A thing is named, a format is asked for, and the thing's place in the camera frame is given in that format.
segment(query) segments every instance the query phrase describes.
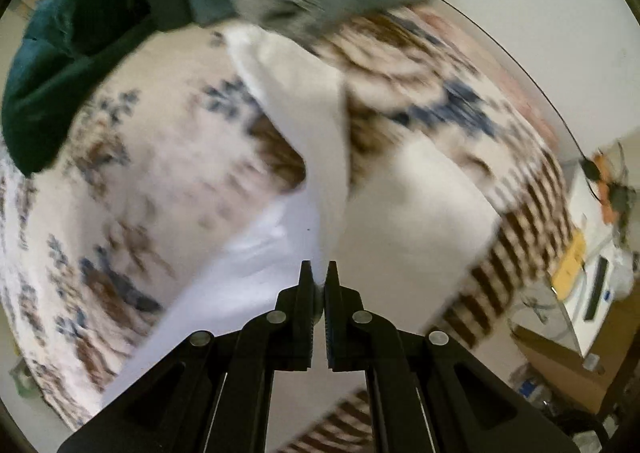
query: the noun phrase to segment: cardboard box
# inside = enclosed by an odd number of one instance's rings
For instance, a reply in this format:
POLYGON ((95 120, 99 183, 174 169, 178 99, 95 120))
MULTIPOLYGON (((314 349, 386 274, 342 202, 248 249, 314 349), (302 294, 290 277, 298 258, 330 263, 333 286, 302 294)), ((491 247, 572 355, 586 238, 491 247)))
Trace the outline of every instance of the cardboard box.
POLYGON ((616 390, 622 392, 640 358, 640 289, 612 304, 589 354, 574 351, 518 328, 513 339, 531 365, 559 393, 587 411, 610 411, 616 390))

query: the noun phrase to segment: yellow object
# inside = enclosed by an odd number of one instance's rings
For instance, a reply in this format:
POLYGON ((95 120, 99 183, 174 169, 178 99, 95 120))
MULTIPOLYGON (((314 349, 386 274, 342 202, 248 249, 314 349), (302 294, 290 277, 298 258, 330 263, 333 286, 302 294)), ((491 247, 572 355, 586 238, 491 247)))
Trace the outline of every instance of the yellow object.
POLYGON ((551 286, 556 291, 560 301, 564 301, 574 287, 575 279, 582 268, 586 251, 587 242, 584 239, 584 234, 580 229, 576 229, 571 245, 564 253, 564 258, 562 258, 558 270, 551 278, 551 286))

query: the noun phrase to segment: bed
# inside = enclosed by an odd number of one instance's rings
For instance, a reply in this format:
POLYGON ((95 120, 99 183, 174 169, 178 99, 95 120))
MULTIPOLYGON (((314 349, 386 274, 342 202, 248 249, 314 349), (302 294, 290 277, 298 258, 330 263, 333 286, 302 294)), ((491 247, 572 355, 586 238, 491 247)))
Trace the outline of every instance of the bed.
MULTIPOLYGON (((203 264, 304 182, 303 160, 226 52, 226 25, 153 35, 82 106, 50 169, 26 178, 0 160, 2 306, 45 400, 72 429, 100 410, 105 387, 203 264)), ((497 211, 457 295, 424 317, 424 331, 474 347, 570 240, 550 128, 491 56, 426 6, 353 19, 314 50, 346 75, 351 197, 412 134, 497 211)), ((359 447, 370 438, 366 407, 356 392, 297 441, 308 451, 331 429, 359 447), (327 424, 345 415, 362 426, 327 424)))

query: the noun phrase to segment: metal screw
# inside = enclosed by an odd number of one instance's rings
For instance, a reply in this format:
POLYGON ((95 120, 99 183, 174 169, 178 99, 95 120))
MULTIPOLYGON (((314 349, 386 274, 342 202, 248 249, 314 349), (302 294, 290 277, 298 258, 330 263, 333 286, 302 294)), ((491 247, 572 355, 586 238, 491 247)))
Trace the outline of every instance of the metal screw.
POLYGON ((429 334, 429 340, 434 345, 442 347, 449 343, 449 336, 447 336, 442 330, 434 330, 429 334))
POLYGON ((191 334, 191 337, 189 337, 189 342, 194 347, 203 347, 205 345, 208 345, 210 340, 211 334, 209 334, 205 330, 198 330, 197 332, 191 334))
POLYGON ((267 314, 267 321, 277 325, 284 323, 287 320, 287 315, 282 310, 272 310, 267 314))
POLYGON ((373 316, 371 315, 371 312, 367 312, 366 310, 358 310, 357 312, 353 313, 351 318, 356 323, 366 325, 367 323, 371 322, 371 320, 373 319, 373 316))

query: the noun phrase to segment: white towel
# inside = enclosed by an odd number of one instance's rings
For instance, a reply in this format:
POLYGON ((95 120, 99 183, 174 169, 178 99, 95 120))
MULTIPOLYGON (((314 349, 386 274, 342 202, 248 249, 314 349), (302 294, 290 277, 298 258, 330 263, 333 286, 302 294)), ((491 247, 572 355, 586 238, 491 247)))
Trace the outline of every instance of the white towel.
MULTIPOLYGON (((427 136, 409 134, 347 206, 348 133, 339 72, 294 42, 255 26, 226 32, 241 78, 305 161, 316 200, 321 257, 337 259, 340 283, 400 329, 420 332, 460 289, 495 236, 499 216, 465 173, 427 136)), ((308 372, 276 372, 267 450, 282 447, 363 383, 329 374, 316 329, 308 372)))

